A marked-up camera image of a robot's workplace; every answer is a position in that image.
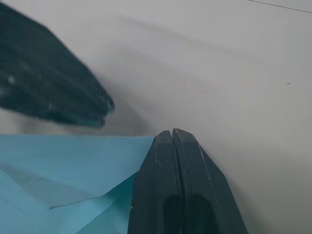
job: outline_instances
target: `white wall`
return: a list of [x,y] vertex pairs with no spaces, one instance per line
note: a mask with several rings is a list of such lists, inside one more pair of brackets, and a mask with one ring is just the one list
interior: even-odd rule
[[251,234],[311,233],[312,14],[248,0],[5,2],[50,27],[117,110],[103,131],[2,111],[0,131],[182,128],[226,174]]

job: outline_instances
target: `white surface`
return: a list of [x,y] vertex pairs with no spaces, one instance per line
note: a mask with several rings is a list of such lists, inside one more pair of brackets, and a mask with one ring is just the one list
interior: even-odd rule
[[[117,111],[98,133],[192,132],[251,234],[311,233],[312,14],[247,0],[7,2],[112,93]],[[0,114],[6,133],[94,133]]]
[[311,0],[259,0],[263,3],[312,12]]

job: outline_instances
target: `blue paper sheet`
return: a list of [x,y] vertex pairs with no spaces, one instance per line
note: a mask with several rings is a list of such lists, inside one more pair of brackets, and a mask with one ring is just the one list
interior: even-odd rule
[[131,178],[126,179],[139,169],[152,141],[0,136],[0,233],[77,233],[131,193]]

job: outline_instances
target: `black plastic object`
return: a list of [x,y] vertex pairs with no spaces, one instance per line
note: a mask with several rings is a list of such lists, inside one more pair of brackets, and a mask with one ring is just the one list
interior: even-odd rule
[[128,234],[247,234],[223,173],[196,138],[155,137],[133,183]]
[[0,107],[100,127],[114,102],[47,28],[0,3]]

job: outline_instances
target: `blurry black object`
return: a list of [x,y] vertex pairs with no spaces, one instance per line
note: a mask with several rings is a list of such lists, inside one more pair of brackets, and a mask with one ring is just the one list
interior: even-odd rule
[[101,127],[114,102],[47,28],[0,3],[0,107]]
[[131,206],[128,234],[248,234],[225,176],[180,129],[154,138]]

